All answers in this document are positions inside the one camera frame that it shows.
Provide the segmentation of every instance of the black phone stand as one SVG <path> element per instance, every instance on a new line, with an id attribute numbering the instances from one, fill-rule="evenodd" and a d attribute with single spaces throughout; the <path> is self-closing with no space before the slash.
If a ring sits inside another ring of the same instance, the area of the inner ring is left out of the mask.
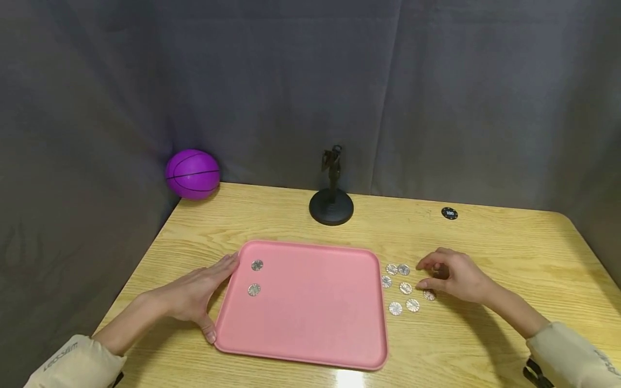
<path id="1" fill-rule="evenodd" d="M 335 145 L 325 150 L 321 162 L 321 171 L 328 170 L 330 187 L 317 191 L 309 203 L 309 212 L 315 221 L 328 226 L 341 225 L 353 215 L 353 202 L 345 191 L 337 189 L 341 176 L 341 151 L 343 147 Z"/>

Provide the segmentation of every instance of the pink tray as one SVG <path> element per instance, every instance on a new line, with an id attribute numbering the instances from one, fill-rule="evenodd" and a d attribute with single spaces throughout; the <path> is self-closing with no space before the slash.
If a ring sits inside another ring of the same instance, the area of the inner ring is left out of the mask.
<path id="1" fill-rule="evenodd" d="M 377 256 L 368 250 L 249 241 L 216 322 L 227 353 L 377 370 L 388 358 Z M 263 268 L 252 270 L 262 260 Z M 248 288 L 258 284 L 254 297 Z"/>

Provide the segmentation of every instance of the beige sleeve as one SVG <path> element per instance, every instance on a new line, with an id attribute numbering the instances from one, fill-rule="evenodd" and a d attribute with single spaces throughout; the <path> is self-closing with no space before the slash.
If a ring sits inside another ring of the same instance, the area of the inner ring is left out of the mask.
<path id="1" fill-rule="evenodd" d="M 107 388 L 125 364 L 97 341 L 74 335 L 31 376 L 24 388 Z"/>
<path id="2" fill-rule="evenodd" d="M 608 357 L 560 322 L 549 324 L 526 344 L 557 388 L 621 387 L 621 374 Z"/>

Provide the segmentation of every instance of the right hand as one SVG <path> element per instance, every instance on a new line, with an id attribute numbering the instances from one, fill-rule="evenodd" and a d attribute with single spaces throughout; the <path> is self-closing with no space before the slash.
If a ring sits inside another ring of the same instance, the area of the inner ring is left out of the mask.
<path id="1" fill-rule="evenodd" d="M 497 283 L 477 267 L 470 256 L 448 248 L 438 248 L 416 264 L 416 269 L 426 269 L 444 274 L 445 279 L 428 277 L 416 288 L 444 291 L 468 302 L 484 304 Z"/>

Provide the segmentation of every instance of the silver coin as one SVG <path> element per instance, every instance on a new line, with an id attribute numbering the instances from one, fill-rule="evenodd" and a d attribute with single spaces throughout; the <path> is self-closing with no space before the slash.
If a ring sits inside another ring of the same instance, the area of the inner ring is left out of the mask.
<path id="1" fill-rule="evenodd" d="M 399 266 L 397 267 L 397 270 L 399 271 L 400 274 L 402 274 L 403 276 L 409 275 L 410 274 L 410 267 L 408 267 L 405 264 L 399 264 Z"/>
<path id="2" fill-rule="evenodd" d="M 390 314 L 393 314 L 393 315 L 401 315 L 401 312 L 403 311 L 403 307 L 401 307 L 400 303 L 393 302 L 388 305 L 388 311 L 390 311 Z"/>
<path id="3" fill-rule="evenodd" d="M 391 275 L 396 275 L 398 270 L 397 270 L 397 266 L 394 264 L 388 264 L 386 266 L 386 272 L 388 272 Z"/>
<path id="4" fill-rule="evenodd" d="M 251 284 L 250 287 L 248 287 L 248 295 L 250 296 L 256 296 L 259 292 L 261 292 L 261 286 L 257 283 Z"/>
<path id="5" fill-rule="evenodd" d="M 401 292 L 403 292 L 405 295 L 409 295 L 412 293 L 412 285 L 409 283 L 401 283 L 399 285 L 399 289 L 401 290 Z"/>
<path id="6" fill-rule="evenodd" d="M 262 260 L 254 260 L 252 262 L 252 270 L 253 271 L 259 271 L 261 268 L 263 268 L 263 261 Z"/>
<path id="7" fill-rule="evenodd" d="M 435 291 L 434 290 L 424 290 L 423 296 L 427 300 L 435 300 Z"/>
<path id="8" fill-rule="evenodd" d="M 416 299 L 408 299 L 406 302 L 406 308 L 411 312 L 418 312 L 418 310 L 420 310 L 419 301 Z"/>
<path id="9" fill-rule="evenodd" d="M 392 279 L 386 275 L 382 276 L 382 287 L 388 288 L 391 285 L 392 285 Z"/>

